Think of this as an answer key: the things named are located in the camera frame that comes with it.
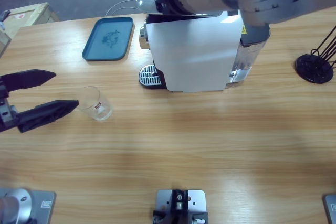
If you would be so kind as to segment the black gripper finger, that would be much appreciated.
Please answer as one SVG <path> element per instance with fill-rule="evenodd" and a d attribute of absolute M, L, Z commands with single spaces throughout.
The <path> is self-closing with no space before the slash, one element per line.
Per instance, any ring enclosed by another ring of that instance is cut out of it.
<path fill-rule="evenodd" d="M 29 89 L 40 86 L 54 78 L 56 74 L 47 70 L 31 69 L 1 76 L 1 82 L 7 91 Z"/>
<path fill-rule="evenodd" d="M 50 124 L 71 113 L 79 105 L 78 100 L 55 100 L 18 114 L 17 128 L 21 133 Z"/>

